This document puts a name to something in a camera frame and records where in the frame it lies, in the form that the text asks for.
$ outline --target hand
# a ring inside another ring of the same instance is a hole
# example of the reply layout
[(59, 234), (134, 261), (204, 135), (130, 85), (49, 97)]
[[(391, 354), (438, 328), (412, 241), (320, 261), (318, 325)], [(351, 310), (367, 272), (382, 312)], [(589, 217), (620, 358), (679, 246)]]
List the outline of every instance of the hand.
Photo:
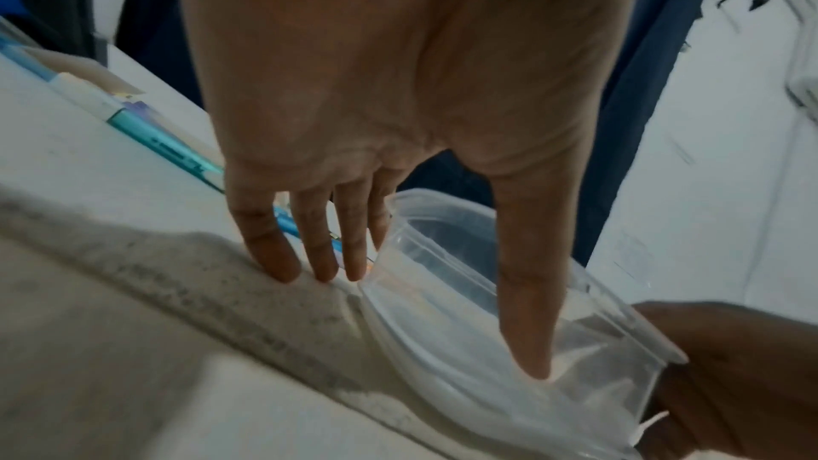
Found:
[(500, 327), (547, 377), (579, 183), (632, 0), (182, 0), (228, 205), (276, 279), (300, 264), (270, 205), (291, 208), (315, 277), (363, 276), (383, 197), (451, 148), (491, 183)]
[(752, 460), (815, 458), (818, 327), (718, 303), (637, 306), (690, 357), (670, 367), (639, 444), (646, 460), (721, 451)]

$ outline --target transparent plastic box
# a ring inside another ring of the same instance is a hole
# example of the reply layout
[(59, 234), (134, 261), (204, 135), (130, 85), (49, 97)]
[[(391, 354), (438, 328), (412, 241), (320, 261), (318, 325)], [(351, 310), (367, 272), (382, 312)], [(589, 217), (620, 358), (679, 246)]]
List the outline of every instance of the transparent plastic box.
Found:
[(497, 320), (495, 212), (413, 189), (361, 281), (363, 310), (406, 382), (474, 433), (556, 458), (638, 459), (631, 445), (660, 373), (685, 354), (572, 262), (551, 376), (511, 358)]

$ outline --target clear plastic container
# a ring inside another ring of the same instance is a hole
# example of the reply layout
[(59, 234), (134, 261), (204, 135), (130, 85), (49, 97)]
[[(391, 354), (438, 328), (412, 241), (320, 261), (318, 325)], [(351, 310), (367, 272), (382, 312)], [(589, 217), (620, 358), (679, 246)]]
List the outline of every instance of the clear plastic container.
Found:
[(418, 394), (486, 437), (559, 458), (638, 459), (631, 446), (665, 366), (684, 353), (572, 262), (551, 376), (511, 358), (497, 320), (495, 212), (413, 189), (361, 281), (364, 316)]

